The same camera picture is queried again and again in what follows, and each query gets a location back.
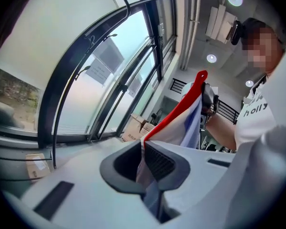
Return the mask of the black metal garment rail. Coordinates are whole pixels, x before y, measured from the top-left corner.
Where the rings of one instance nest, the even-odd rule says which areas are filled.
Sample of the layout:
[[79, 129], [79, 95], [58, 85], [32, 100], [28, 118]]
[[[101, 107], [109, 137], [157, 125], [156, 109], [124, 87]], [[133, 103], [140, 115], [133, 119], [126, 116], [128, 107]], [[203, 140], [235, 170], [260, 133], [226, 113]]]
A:
[[79, 61], [78, 65], [76, 66], [74, 73], [71, 75], [71, 78], [66, 85], [66, 89], [64, 90], [62, 98], [61, 98], [60, 103], [58, 105], [58, 111], [57, 111], [56, 118], [55, 118], [53, 142], [52, 142], [52, 152], [51, 152], [52, 163], [53, 163], [54, 169], [56, 169], [56, 167], [57, 167], [57, 165], [56, 165], [56, 144], [57, 144], [57, 132], [58, 132], [59, 120], [60, 120], [60, 116], [62, 113], [63, 105], [64, 105], [65, 100], [67, 98], [67, 95], [69, 93], [69, 90], [70, 90], [72, 83], [74, 82], [76, 76], [79, 75], [78, 73], [79, 73], [80, 69], [82, 68], [83, 64], [86, 62], [88, 57], [91, 55], [91, 53], [96, 49], [96, 47], [102, 41], [104, 41], [105, 38], [108, 38], [109, 34], [112, 32], [112, 30], [115, 27], [119, 26], [121, 23], [126, 21], [128, 19], [128, 17], [130, 16], [130, 12], [131, 12], [130, 4], [129, 4], [128, 0], [123, 0], [123, 1], [125, 2], [125, 5], [126, 5], [126, 14], [121, 20], [116, 22], [114, 25], [109, 26], [109, 28], [105, 31], [104, 31], [104, 29], [101, 29], [101, 27], [105, 25], [105, 22], [102, 22], [101, 24], [98, 23], [96, 26], [93, 27], [93, 29], [91, 29], [87, 32], [88, 37], [85, 36], [86, 39], [89, 39], [89, 42], [90, 42], [89, 47], [85, 51], [83, 58]]

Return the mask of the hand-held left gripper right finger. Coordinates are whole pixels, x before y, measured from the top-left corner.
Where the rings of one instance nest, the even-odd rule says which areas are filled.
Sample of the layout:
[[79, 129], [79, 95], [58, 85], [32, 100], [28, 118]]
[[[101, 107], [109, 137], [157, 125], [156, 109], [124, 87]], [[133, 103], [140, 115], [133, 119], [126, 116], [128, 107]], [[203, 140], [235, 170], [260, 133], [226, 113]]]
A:
[[161, 223], [224, 223], [231, 194], [225, 173], [234, 154], [148, 141], [145, 162], [156, 180]]

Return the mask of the large printed cardboard box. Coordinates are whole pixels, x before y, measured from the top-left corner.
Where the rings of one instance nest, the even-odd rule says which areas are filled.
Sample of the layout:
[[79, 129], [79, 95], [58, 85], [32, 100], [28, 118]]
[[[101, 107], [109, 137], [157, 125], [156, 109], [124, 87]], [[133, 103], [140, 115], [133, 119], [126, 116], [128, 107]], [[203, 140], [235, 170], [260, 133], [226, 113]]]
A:
[[121, 137], [123, 142], [135, 141], [140, 139], [143, 134], [141, 129], [148, 122], [148, 120], [142, 118], [137, 114], [131, 114], [130, 121]]

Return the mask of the flat labelled cardboard box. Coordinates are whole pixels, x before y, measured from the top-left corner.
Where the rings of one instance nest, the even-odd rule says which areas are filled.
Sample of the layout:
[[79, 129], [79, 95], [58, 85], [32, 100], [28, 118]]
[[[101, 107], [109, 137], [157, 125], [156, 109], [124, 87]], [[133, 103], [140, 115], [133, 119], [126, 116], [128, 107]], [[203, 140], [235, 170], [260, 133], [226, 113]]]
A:
[[42, 178], [50, 174], [50, 168], [43, 153], [26, 155], [26, 167], [30, 179]]

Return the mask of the black framed glass door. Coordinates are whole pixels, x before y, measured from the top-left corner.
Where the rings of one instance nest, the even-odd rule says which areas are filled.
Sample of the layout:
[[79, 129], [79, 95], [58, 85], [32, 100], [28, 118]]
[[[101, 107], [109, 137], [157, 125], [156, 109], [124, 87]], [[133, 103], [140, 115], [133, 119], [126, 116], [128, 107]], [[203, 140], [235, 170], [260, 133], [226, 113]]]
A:
[[[163, 73], [163, 39], [158, 31], [160, 23], [159, 14], [156, 11], [156, 2], [158, 0], [139, 0], [129, 3], [123, 0], [125, 6], [118, 8], [89, 26], [68, 48], [66, 53], [58, 62], [52, 76], [48, 82], [45, 93], [42, 98], [39, 124], [38, 124], [38, 146], [40, 149], [46, 148], [51, 144], [56, 147], [57, 129], [59, 125], [62, 108], [70, 91], [72, 83], [83, 66], [84, 60], [95, 51], [97, 46], [106, 39], [109, 34], [125, 22], [132, 14], [142, 9], [148, 18], [148, 31], [152, 34], [152, 39], [156, 49], [156, 65], [152, 73], [157, 73], [157, 79], [162, 80]], [[176, 40], [176, 2], [172, 1], [173, 15], [173, 35], [171, 42]]]

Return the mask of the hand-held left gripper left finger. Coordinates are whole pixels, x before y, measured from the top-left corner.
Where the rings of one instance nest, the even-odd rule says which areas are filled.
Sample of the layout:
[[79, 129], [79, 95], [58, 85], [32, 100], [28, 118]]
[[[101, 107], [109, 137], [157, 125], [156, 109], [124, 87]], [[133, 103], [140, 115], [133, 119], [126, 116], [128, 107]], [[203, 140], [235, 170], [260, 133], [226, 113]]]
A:
[[156, 229], [136, 183], [138, 141], [93, 148], [29, 188], [22, 202], [59, 229]]

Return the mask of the person's right forearm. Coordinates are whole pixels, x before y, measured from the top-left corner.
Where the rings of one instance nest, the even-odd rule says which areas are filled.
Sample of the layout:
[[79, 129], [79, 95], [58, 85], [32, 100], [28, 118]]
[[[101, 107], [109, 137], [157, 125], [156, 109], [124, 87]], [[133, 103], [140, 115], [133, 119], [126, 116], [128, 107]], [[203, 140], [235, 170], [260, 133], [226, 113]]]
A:
[[235, 125], [215, 114], [211, 116], [205, 125], [207, 131], [221, 145], [230, 150], [236, 150]]

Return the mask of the small cardboard box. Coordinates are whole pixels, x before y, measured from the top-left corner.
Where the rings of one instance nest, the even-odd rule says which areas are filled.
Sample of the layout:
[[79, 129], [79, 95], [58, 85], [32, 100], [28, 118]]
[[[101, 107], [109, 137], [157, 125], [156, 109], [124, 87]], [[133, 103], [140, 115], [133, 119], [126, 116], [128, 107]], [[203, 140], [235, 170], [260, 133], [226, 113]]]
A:
[[155, 126], [151, 123], [145, 123], [144, 126], [142, 127], [142, 129], [140, 130], [140, 134], [142, 135], [146, 135], [148, 134], [150, 131], [152, 131], [155, 128]]

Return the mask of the black metal railing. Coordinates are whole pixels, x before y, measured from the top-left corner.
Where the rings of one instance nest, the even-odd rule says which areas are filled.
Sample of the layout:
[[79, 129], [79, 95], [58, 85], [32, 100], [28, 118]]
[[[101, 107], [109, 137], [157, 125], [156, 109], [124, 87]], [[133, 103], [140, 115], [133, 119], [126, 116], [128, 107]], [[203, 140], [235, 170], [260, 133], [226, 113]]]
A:
[[[180, 81], [178, 79], [173, 78], [170, 90], [181, 94], [182, 93], [182, 89], [184, 88], [184, 86], [186, 85], [185, 82]], [[224, 118], [226, 118], [227, 120], [229, 120], [230, 122], [232, 122], [233, 124], [236, 124], [237, 118], [239, 116], [239, 113], [233, 109], [231, 106], [229, 106], [228, 104], [226, 104], [225, 102], [219, 100], [219, 104], [218, 104], [218, 109], [217, 109], [218, 113], [223, 116]]]

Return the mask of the white ceiling air conditioner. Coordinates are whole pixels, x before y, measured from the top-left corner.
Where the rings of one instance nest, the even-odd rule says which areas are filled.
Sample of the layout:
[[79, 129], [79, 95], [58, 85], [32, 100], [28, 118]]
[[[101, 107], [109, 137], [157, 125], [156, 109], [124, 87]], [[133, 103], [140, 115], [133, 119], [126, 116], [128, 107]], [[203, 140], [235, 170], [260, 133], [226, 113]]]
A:
[[226, 6], [211, 7], [206, 36], [226, 44], [230, 39], [229, 33], [237, 17], [226, 11]]

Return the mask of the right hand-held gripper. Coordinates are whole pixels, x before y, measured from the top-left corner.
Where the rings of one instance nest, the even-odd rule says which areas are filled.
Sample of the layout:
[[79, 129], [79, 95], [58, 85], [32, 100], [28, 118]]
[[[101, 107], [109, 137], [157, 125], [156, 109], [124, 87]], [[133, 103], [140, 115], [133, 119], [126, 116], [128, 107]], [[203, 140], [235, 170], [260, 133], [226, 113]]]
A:
[[210, 84], [203, 82], [202, 87], [202, 110], [200, 125], [206, 125], [208, 120], [217, 113], [219, 108], [219, 96], [216, 95]]

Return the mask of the white blue red-trimmed clothes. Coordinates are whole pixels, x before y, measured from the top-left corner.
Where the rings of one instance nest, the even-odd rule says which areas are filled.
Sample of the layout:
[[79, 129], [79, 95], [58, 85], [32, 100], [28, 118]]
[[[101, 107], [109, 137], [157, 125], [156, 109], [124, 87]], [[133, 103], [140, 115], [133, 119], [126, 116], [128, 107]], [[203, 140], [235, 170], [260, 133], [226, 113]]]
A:
[[142, 158], [137, 168], [136, 182], [145, 189], [143, 203], [155, 217], [160, 207], [160, 191], [155, 174], [167, 172], [165, 161], [159, 154], [145, 150], [145, 142], [150, 140], [162, 141], [169, 144], [196, 148], [199, 140], [200, 118], [202, 110], [202, 86], [207, 79], [206, 70], [198, 72], [195, 81], [191, 82], [178, 105], [151, 131], [141, 139]]

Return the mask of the small black standing fan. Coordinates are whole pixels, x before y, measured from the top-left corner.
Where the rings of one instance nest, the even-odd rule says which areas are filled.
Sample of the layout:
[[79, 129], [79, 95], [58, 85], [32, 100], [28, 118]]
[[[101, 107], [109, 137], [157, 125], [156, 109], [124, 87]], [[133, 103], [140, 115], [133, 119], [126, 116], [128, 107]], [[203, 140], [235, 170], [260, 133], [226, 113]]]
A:
[[156, 113], [152, 113], [151, 115], [152, 119], [150, 123], [154, 126], [158, 125], [160, 122], [162, 113], [163, 113], [163, 108], [160, 108]]

